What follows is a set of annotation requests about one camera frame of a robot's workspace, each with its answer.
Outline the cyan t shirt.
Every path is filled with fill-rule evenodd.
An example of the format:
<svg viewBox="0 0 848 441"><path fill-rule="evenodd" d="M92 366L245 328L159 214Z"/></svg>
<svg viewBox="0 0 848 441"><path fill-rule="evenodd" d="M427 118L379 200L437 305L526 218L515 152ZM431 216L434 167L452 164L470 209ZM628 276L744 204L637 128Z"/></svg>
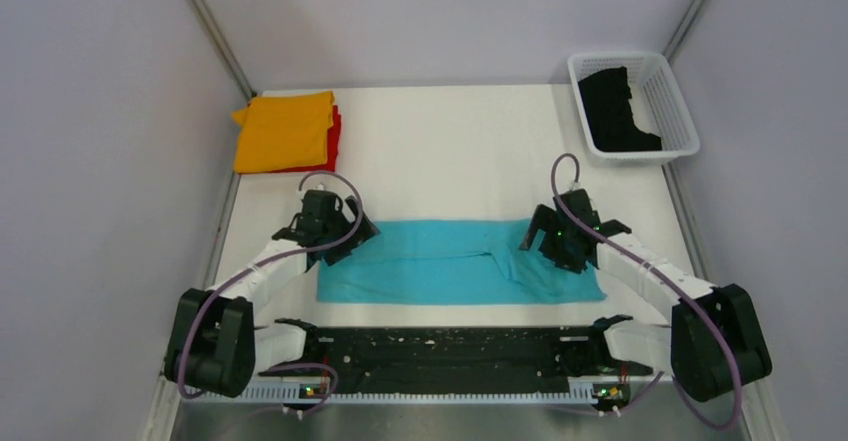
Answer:
<svg viewBox="0 0 848 441"><path fill-rule="evenodd" d="M593 270L559 269L519 248L529 227L518 220L405 220L378 223L379 234L317 274L324 303L397 305L556 305L600 302Z"/></svg>

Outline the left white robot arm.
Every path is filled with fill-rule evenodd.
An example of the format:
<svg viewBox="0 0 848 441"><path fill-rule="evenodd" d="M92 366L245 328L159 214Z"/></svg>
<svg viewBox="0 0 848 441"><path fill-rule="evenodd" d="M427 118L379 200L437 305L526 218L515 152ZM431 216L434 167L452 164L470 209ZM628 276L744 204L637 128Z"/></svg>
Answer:
<svg viewBox="0 0 848 441"><path fill-rule="evenodd" d="M319 263L332 266L378 235L359 194L308 190L301 209L230 278L185 291L165 352L164 377L188 398L239 396L252 378L285 363L297 374L319 365L320 347L293 322L259 325L258 313L291 281Z"/></svg>

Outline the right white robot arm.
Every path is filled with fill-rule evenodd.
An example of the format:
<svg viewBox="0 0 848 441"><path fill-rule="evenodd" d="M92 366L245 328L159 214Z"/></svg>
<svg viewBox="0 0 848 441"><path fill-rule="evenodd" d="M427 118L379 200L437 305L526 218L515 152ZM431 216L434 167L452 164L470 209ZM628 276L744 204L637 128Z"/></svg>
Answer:
<svg viewBox="0 0 848 441"><path fill-rule="evenodd" d="M690 398L705 402L768 377L773 362L749 293L716 286L646 247L624 223L603 221L588 193L575 189L536 206L520 249L536 240L552 264L573 274L593 267L612 276L663 318L600 318L586 346L589 365L612 373L624 362L670 374Z"/></svg>

